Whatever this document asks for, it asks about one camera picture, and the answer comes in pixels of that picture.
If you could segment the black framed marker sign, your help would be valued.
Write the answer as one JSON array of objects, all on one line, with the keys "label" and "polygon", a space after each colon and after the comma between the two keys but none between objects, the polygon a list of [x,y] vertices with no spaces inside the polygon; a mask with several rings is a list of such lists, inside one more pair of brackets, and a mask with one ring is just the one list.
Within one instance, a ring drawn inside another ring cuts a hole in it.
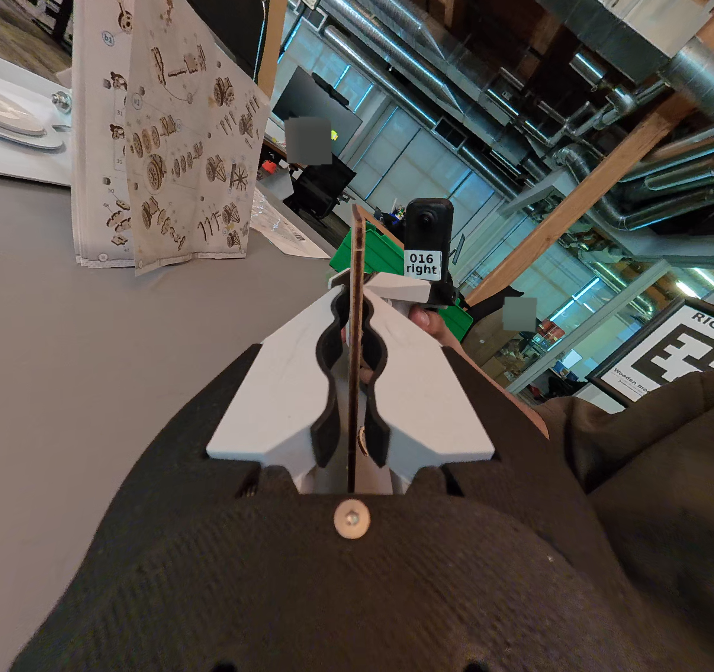
[{"label": "black framed marker sign", "polygon": [[671,302],[587,376],[624,407],[686,374],[713,371],[713,304]]}]

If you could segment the green storage bin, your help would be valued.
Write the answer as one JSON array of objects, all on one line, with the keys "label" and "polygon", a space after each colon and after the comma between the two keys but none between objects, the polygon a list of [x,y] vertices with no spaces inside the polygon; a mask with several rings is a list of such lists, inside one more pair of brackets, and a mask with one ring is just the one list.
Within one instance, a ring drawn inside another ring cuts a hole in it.
[{"label": "green storage bin", "polygon": [[[337,273],[351,264],[351,231],[348,231],[342,243],[331,258],[329,265]],[[388,236],[381,233],[373,224],[366,222],[365,273],[386,272],[404,274],[404,250]],[[464,307],[466,301],[460,294],[456,303],[441,310],[442,319],[447,328],[461,342],[473,326],[473,318]]]}]

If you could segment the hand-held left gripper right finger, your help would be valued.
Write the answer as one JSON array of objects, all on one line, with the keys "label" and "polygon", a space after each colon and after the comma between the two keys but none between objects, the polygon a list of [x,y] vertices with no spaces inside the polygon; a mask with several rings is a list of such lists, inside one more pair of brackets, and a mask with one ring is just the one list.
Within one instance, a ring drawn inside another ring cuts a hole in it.
[{"label": "hand-held left gripper right finger", "polygon": [[363,294],[363,358],[373,375],[364,419],[367,452],[407,489],[425,467],[489,461],[495,446],[446,352],[379,296]]}]

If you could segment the laser-cut wooden model sheet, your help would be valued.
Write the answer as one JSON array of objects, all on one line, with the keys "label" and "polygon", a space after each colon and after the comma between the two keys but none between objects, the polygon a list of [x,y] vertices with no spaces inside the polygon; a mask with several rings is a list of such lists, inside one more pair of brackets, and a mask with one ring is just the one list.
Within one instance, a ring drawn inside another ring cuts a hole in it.
[{"label": "laser-cut wooden model sheet", "polygon": [[360,207],[352,207],[350,311],[345,328],[348,346],[348,418],[347,418],[347,492],[355,492],[356,449],[358,439],[358,397],[360,392],[361,335],[363,320],[363,279],[365,265],[366,227]]}]

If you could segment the model instruction booklet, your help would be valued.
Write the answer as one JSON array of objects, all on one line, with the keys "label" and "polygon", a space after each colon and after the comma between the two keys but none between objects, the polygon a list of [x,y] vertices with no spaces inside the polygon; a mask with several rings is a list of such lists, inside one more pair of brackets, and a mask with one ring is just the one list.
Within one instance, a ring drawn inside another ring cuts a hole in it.
[{"label": "model instruction booklet", "polygon": [[76,262],[243,259],[269,99],[188,0],[74,0]]}]

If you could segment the black office chair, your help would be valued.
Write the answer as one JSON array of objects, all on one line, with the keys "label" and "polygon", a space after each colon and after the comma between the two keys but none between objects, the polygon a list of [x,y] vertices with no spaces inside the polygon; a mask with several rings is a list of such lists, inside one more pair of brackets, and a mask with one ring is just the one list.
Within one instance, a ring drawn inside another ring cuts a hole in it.
[{"label": "black office chair", "polygon": [[294,213],[301,210],[317,220],[323,220],[334,210],[356,172],[339,159],[330,165],[312,165],[292,179],[293,193],[283,203]]}]

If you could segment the wooden beam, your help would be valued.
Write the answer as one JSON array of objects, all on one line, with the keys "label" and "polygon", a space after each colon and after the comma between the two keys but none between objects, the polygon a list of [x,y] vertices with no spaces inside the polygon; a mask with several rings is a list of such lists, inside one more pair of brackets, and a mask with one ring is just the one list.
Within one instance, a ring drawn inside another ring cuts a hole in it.
[{"label": "wooden beam", "polygon": [[499,263],[466,297],[473,307],[512,285],[560,236],[591,209],[620,178],[654,149],[697,107],[687,97],[674,93],[657,106],[589,174],[511,254]]}]

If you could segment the person's right forearm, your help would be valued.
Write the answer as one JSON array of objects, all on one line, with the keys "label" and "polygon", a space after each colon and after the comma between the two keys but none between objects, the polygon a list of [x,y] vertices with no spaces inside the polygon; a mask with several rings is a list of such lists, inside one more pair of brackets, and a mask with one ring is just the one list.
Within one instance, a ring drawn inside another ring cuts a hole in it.
[{"label": "person's right forearm", "polygon": [[493,380],[490,376],[487,375],[483,371],[482,368],[480,368],[467,354],[466,351],[463,349],[462,345],[459,343],[459,341],[456,340],[456,351],[461,355],[481,376],[485,377],[486,381],[488,384],[492,385],[495,387],[495,389],[501,394],[503,394],[512,404],[514,404],[518,409],[522,411],[523,414],[527,416],[531,420],[531,422],[538,428],[538,430],[541,432],[542,435],[546,439],[549,439],[549,431],[546,426],[546,423],[542,419],[542,417],[535,412],[533,409],[531,409],[527,404],[524,404],[521,400],[519,400],[516,396],[511,394],[510,392],[507,392],[500,384],[498,384],[495,380]]}]

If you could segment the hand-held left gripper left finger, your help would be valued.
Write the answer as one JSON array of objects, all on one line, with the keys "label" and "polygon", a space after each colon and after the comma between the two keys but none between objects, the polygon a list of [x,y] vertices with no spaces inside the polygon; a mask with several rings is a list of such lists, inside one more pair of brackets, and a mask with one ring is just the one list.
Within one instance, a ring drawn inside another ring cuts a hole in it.
[{"label": "hand-held left gripper left finger", "polygon": [[333,368],[348,316],[342,284],[258,346],[206,448],[210,458],[282,466],[291,476],[328,465],[341,435]]}]

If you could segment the grey desk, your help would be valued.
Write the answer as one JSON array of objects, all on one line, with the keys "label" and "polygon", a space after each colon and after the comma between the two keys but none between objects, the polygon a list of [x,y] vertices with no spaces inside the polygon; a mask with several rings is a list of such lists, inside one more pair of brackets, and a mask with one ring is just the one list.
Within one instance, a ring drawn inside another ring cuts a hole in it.
[{"label": "grey desk", "polygon": [[252,230],[245,259],[76,264],[67,189],[1,180],[1,670],[174,414],[326,290]]}]

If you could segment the person's right hand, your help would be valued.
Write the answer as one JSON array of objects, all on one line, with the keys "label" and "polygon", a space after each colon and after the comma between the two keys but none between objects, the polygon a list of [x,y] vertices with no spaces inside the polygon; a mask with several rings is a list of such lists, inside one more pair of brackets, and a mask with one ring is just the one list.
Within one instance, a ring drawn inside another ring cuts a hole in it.
[{"label": "person's right hand", "polygon": [[436,340],[441,346],[451,347],[463,352],[459,340],[447,327],[437,311],[426,310],[420,304],[413,304],[408,313],[408,319]]}]

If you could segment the black panel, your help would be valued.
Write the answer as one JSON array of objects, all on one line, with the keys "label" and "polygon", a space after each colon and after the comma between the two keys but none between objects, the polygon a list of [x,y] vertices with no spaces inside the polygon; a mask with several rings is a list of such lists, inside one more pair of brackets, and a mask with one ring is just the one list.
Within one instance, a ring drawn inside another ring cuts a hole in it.
[{"label": "black panel", "polygon": [[187,0],[224,51],[250,77],[260,66],[267,35],[268,5],[262,0]]}]

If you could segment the dark background monitor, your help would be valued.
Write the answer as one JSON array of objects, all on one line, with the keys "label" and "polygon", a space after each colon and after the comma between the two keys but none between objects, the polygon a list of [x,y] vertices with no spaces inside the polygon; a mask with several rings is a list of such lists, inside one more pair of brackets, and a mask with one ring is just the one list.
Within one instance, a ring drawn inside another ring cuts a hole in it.
[{"label": "dark background monitor", "polygon": [[320,117],[331,124],[332,152],[338,157],[362,124],[349,101],[316,73],[296,67],[273,114],[283,122],[291,117]]}]

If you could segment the white flat board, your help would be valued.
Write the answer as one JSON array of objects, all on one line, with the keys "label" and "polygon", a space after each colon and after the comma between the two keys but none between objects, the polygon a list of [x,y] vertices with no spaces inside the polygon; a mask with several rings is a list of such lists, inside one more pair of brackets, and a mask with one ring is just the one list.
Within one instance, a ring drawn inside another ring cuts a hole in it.
[{"label": "white flat board", "polygon": [[[19,69],[26,70],[13,64],[12,62],[1,60],[1,73]],[[72,131],[72,147],[71,152],[67,156],[23,158],[21,155],[1,152],[1,175],[22,178],[25,180],[34,180],[47,184],[70,186],[72,181],[73,141],[74,133]]]}]

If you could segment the metal air duct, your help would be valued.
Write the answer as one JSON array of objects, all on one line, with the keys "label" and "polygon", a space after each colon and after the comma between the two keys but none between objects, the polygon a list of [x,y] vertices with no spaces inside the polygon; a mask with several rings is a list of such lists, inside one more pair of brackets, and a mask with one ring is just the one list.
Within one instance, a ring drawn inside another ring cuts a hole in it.
[{"label": "metal air duct", "polygon": [[658,76],[713,115],[713,0],[534,0],[636,85]]}]

